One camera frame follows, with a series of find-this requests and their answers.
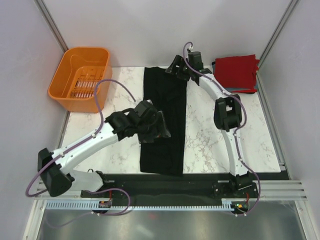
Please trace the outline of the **left aluminium frame post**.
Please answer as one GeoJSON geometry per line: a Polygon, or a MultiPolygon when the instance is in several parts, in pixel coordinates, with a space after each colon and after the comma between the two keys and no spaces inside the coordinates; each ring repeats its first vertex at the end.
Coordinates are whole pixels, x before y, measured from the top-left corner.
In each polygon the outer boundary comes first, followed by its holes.
{"type": "Polygon", "coordinates": [[[45,19],[47,25],[49,26],[52,34],[54,35],[58,45],[60,46],[61,50],[65,53],[69,48],[57,26],[55,23],[46,3],[44,0],[34,0],[37,8],[39,9],[41,15],[45,19]]]}

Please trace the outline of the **right aluminium frame post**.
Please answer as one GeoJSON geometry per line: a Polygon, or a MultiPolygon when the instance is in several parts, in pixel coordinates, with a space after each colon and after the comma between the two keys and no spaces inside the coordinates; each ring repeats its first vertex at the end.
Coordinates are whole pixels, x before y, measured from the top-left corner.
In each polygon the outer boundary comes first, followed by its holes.
{"type": "Polygon", "coordinates": [[[296,7],[300,3],[300,0],[290,0],[288,6],[286,7],[284,13],[282,14],[276,28],[274,29],[266,47],[264,48],[261,57],[259,59],[258,67],[261,68],[268,57],[269,53],[271,52],[273,46],[275,45],[277,39],[279,38],[280,34],[284,30],[285,26],[287,25],[288,21],[290,20],[292,14],[294,13],[296,7]]]}

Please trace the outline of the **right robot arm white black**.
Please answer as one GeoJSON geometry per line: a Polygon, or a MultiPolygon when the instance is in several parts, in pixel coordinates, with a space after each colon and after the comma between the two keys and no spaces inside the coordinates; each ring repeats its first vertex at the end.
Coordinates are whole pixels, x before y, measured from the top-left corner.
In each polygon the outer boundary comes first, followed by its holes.
{"type": "Polygon", "coordinates": [[[213,122],[222,133],[229,160],[227,194],[234,197],[259,196],[254,171],[245,163],[240,129],[247,123],[247,113],[240,96],[233,95],[217,82],[208,68],[204,68],[199,51],[189,51],[185,57],[176,55],[165,70],[183,81],[194,81],[214,100],[213,122]]]}

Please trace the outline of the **orange plastic basket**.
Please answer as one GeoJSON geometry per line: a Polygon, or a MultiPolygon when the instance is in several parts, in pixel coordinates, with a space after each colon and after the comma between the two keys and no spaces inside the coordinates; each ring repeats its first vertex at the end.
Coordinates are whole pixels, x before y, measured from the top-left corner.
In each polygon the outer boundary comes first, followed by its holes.
{"type": "Polygon", "coordinates": [[[112,78],[109,59],[103,47],[70,48],[57,67],[48,95],[69,112],[97,113],[94,90],[99,81],[112,78]]]}

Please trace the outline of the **aluminium frame post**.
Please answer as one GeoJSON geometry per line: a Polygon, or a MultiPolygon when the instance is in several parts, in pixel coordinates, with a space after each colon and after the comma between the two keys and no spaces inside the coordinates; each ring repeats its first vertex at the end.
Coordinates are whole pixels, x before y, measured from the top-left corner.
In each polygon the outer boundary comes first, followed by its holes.
{"type": "Polygon", "coordinates": [[[287,25],[288,21],[290,20],[292,14],[294,13],[296,7],[300,3],[300,0],[290,0],[288,6],[286,7],[284,13],[282,14],[276,28],[274,29],[266,47],[264,48],[261,57],[259,59],[258,67],[261,68],[268,57],[269,53],[271,52],[273,46],[275,45],[277,39],[279,38],[280,34],[284,30],[285,26],[287,25]]]}
{"type": "Polygon", "coordinates": [[[58,45],[60,46],[61,50],[65,53],[69,48],[57,26],[55,23],[46,3],[44,0],[34,0],[37,8],[39,9],[41,15],[45,19],[47,25],[49,26],[52,34],[54,35],[58,45]]]}

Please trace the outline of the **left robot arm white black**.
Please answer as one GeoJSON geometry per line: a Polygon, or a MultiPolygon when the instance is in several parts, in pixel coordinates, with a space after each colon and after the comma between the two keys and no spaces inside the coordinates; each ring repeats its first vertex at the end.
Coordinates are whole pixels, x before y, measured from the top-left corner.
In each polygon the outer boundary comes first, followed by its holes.
{"type": "Polygon", "coordinates": [[[65,194],[72,187],[106,196],[110,185],[97,172],[76,171],[75,167],[101,149],[137,135],[141,144],[154,143],[158,138],[171,137],[164,113],[150,100],[135,108],[113,112],[99,127],[66,147],[38,152],[37,170],[51,197],[65,194]]]}

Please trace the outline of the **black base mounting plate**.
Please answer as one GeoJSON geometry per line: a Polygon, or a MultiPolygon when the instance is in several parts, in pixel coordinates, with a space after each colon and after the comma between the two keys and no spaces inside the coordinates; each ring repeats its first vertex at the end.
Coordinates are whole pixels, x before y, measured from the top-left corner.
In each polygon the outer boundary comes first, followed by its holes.
{"type": "Polygon", "coordinates": [[[213,206],[223,199],[253,200],[258,197],[255,177],[233,177],[229,173],[191,173],[181,176],[159,174],[104,174],[97,193],[83,190],[82,198],[111,197],[114,205],[213,206]]]}

